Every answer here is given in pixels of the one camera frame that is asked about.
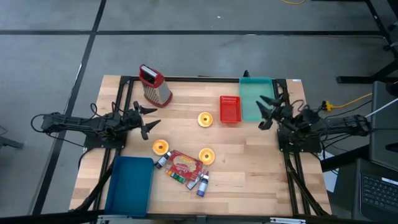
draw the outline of black stand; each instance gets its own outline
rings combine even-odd
[[[0,136],[0,148],[3,146],[10,146],[16,149],[22,149],[22,147],[24,147],[23,143],[19,143],[17,141]]]
[[[389,65],[382,68],[376,74],[371,75],[370,77],[346,77],[339,76],[336,77],[336,81],[338,83],[346,83],[346,84],[372,84],[375,81],[389,82],[394,83],[398,81],[398,77],[387,77],[392,72],[398,70],[398,59],[395,59]]]
[[[384,28],[379,15],[377,14],[375,8],[373,7],[372,3],[370,0],[365,0],[365,3],[368,5],[369,10],[372,13],[373,19],[376,22],[379,30],[382,33],[382,36],[384,40],[387,42],[387,46],[391,46],[392,42],[390,39],[390,35],[388,34],[386,28]],[[392,72],[398,70],[398,61],[396,58],[398,58],[398,52],[394,47],[388,48],[388,50],[391,50],[391,52],[394,54],[394,61],[391,62],[389,65],[386,67],[382,68],[380,71],[378,71],[376,74],[371,75],[370,77],[351,77],[351,76],[338,76],[336,78],[336,81],[338,83],[352,83],[352,84],[372,84],[375,81],[382,81],[382,82],[397,82],[398,78],[387,78],[388,75],[390,75]]]

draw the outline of blue plastic tray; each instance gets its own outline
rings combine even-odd
[[[147,214],[154,161],[119,156],[115,159],[105,214],[144,217]]]
[[[271,78],[244,77],[239,79],[239,96],[241,97],[243,121],[262,121],[261,112],[256,104],[256,100],[269,109],[273,108],[273,106],[265,103],[260,98],[260,95],[271,99],[275,98]]]

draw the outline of laptop keyboard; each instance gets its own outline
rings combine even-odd
[[[398,213],[398,182],[364,173],[361,178],[362,203]]]

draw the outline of yellow cable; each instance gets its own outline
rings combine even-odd
[[[286,4],[295,4],[295,5],[298,5],[298,4],[303,4],[303,3],[305,3],[306,0],[303,0],[303,1],[300,1],[300,2],[289,2],[289,1],[286,1],[286,0],[281,0],[281,1],[284,2],[284,3],[286,3]]]
[[[357,101],[359,101],[359,100],[362,100],[363,98],[366,98],[366,97],[371,96],[371,95],[372,95],[372,93],[369,93],[369,94],[366,94],[366,95],[364,95],[364,96],[361,96],[361,97],[359,97],[359,98],[357,98],[357,99],[355,99],[355,100],[353,100],[353,101],[350,101],[350,102],[348,102],[348,103],[346,103],[346,104],[344,104],[344,105],[341,105],[341,106],[332,106],[332,108],[343,108],[343,107],[346,107],[346,106],[348,106],[348,105],[350,105],[350,104],[353,104],[353,103],[355,103],[355,102],[357,102]]]

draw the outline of box grater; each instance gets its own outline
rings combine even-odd
[[[173,97],[163,75],[145,65],[139,67],[139,78],[144,87],[144,96],[153,105],[164,107]]]

